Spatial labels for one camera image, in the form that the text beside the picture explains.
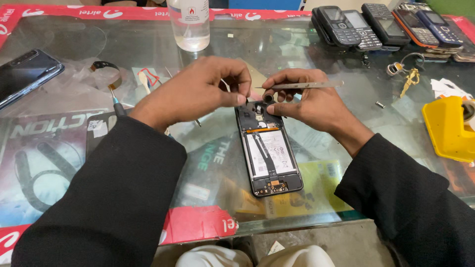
white trousers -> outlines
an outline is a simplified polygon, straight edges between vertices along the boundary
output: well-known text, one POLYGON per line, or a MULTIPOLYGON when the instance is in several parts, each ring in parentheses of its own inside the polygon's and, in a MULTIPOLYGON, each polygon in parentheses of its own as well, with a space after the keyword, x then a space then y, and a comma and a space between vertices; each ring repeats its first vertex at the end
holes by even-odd
MULTIPOLYGON (((185 252, 176 267, 252 267, 249 257, 240 250, 214 245, 185 252)), ((257 267, 335 267, 330 256, 319 246, 303 245, 283 249, 263 257, 257 267)))

plastic bottle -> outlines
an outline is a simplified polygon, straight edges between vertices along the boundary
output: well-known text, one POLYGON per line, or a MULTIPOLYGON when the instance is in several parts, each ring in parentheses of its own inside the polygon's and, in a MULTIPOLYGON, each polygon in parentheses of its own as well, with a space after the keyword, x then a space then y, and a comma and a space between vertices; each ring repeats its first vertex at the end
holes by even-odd
POLYGON ((189 52, 205 49, 209 45, 208 0, 170 0, 167 5, 177 45, 189 52))

keychain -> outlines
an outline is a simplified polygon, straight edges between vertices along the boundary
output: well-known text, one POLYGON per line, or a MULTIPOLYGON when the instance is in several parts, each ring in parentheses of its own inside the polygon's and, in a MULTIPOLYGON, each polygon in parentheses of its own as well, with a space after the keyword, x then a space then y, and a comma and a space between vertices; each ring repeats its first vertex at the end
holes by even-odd
POLYGON ((419 83, 419 70, 416 68, 413 68, 409 71, 409 75, 406 76, 406 84, 404 85, 404 89, 402 90, 401 93, 401 98, 405 95, 406 91, 409 89, 409 86, 411 85, 416 85, 419 83))
POLYGON ((418 57, 420 57, 422 59, 422 64, 420 65, 420 67, 422 67, 424 65, 424 62, 426 61, 422 54, 420 54, 420 53, 410 53, 410 54, 407 54, 405 57, 403 57, 401 62, 394 62, 392 64, 389 64, 388 67, 386 68, 386 72, 390 76, 394 76, 394 75, 402 73, 402 72, 409 73, 405 77, 407 80, 406 80, 406 83, 404 84, 404 88, 403 88, 402 93, 401 93, 401 98, 405 95, 406 91, 409 89, 409 86, 416 85, 416 84, 419 83, 419 70, 416 69, 416 68, 412 68, 411 70, 406 70, 404 68, 404 63, 402 63, 409 56, 418 56, 418 57))

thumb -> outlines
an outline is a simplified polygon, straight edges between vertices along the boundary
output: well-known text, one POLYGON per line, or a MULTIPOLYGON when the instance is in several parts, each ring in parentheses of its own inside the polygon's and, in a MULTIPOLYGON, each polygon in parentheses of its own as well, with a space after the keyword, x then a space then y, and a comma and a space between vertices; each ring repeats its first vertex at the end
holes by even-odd
POLYGON ((240 106, 246 102, 246 97, 240 93, 230 93, 221 91, 221 106, 240 106))
POLYGON ((298 116, 297 103, 276 103, 267 107, 267 112, 271 115, 285 116, 296 119, 298 116))

orange feature phone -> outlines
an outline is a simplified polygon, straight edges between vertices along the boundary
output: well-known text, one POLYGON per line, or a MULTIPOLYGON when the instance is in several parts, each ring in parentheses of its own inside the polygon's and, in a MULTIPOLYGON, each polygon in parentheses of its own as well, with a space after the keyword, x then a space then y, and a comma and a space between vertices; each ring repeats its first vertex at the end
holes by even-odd
POLYGON ((411 39, 421 47, 436 48, 439 41, 412 11, 395 9, 392 14, 411 39))

